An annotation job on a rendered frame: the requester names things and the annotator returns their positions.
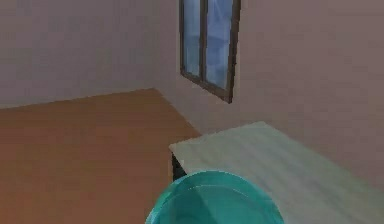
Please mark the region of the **pale wooden table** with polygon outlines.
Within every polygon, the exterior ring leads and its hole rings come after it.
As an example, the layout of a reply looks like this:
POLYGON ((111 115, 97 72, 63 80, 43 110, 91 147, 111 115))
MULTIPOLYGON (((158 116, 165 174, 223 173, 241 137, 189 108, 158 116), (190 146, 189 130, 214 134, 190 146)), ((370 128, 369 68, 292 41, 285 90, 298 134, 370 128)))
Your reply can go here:
POLYGON ((286 224, 384 224, 384 192, 264 122, 170 150, 187 173, 223 170, 257 185, 286 224))

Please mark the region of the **dark framed window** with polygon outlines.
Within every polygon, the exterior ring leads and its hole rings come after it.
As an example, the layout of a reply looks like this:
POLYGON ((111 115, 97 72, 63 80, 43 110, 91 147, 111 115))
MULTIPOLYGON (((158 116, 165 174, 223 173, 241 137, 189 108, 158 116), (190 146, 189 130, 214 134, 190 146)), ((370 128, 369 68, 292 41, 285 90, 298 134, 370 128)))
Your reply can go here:
POLYGON ((179 0, 180 74, 230 104, 241 0, 179 0))

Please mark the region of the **teal glass vase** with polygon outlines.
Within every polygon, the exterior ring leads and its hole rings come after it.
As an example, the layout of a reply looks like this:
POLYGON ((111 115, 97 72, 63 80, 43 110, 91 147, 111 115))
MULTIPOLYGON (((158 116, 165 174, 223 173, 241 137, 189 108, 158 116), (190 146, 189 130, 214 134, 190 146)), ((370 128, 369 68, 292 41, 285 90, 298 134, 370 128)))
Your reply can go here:
POLYGON ((261 188, 235 174, 208 170, 173 181, 145 224, 285 224, 261 188))

